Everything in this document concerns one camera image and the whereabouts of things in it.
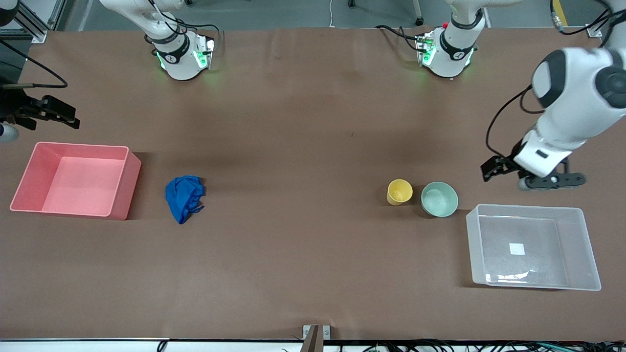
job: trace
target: grey floor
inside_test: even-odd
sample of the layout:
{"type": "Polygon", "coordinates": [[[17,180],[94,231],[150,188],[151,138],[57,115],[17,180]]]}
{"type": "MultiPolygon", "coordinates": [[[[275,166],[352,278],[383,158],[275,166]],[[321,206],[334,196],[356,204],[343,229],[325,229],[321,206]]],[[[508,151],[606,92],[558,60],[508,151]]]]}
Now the grey floor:
{"type": "MultiPolygon", "coordinates": [[[[592,22],[602,8],[592,0],[561,0],[570,26],[592,22]]],[[[188,23],[212,23],[226,31],[328,27],[330,0],[194,0],[174,15],[188,23]]],[[[371,28],[378,24],[392,27],[414,26],[416,13],[412,0],[356,0],[349,8],[347,0],[332,0],[333,25],[337,28],[371,28]]],[[[450,19],[444,0],[420,0],[424,22],[440,26],[450,19]]],[[[488,10],[492,27],[550,27],[548,0],[525,0],[508,8],[488,10]]],[[[99,0],[68,0],[65,31],[139,30],[123,16],[106,9],[99,0]]],[[[28,52],[27,41],[12,42],[28,52]]],[[[0,46],[0,60],[22,67],[24,60],[0,46]]],[[[0,63],[0,73],[16,80],[20,70],[0,63]]]]}

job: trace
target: blue cloth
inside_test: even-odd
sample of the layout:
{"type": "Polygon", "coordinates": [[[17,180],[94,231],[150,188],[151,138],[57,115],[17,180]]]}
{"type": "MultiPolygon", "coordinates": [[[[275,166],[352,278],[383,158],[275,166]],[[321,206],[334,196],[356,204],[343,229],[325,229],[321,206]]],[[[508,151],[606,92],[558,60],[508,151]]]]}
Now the blue cloth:
{"type": "Polygon", "coordinates": [[[204,208],[204,205],[198,206],[204,191],[200,177],[197,176],[177,177],[165,186],[165,200],[179,224],[184,224],[189,214],[197,213],[204,208]]]}

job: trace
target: yellow tape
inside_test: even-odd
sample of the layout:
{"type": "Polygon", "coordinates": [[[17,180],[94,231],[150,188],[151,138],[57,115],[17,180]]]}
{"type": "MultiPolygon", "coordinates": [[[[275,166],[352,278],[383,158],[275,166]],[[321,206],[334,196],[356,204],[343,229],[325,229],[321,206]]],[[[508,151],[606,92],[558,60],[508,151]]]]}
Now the yellow tape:
{"type": "Polygon", "coordinates": [[[560,0],[554,0],[554,12],[556,12],[557,16],[561,18],[563,27],[567,27],[567,19],[565,19],[565,13],[563,13],[563,8],[561,7],[560,0]]]}

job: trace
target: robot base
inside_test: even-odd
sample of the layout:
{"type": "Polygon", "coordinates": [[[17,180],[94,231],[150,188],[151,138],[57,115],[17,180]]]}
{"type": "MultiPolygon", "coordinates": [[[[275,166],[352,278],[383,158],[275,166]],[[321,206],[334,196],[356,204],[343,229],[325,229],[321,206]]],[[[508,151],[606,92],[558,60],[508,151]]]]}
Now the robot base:
{"type": "Polygon", "coordinates": [[[169,63],[158,56],[161,67],[167,71],[170,77],[178,81],[191,80],[202,70],[209,70],[213,57],[212,40],[207,40],[207,37],[192,31],[187,31],[185,35],[189,38],[190,45],[178,63],[169,63]]]}
{"type": "Polygon", "coordinates": [[[470,58],[474,53],[474,49],[465,55],[463,59],[452,60],[439,43],[439,37],[443,31],[444,29],[439,27],[417,39],[417,48],[426,50],[425,53],[418,52],[418,63],[431,70],[437,76],[452,78],[458,76],[465,66],[470,64],[470,58]]]}

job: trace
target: transparent storage box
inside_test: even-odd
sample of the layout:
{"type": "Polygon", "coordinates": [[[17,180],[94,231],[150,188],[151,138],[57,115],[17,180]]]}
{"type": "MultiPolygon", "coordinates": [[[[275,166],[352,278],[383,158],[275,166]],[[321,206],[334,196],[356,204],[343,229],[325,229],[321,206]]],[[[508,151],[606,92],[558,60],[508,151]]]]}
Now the transparent storage box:
{"type": "Polygon", "coordinates": [[[479,204],[466,221],[475,283],[600,290],[582,210],[479,204]]]}

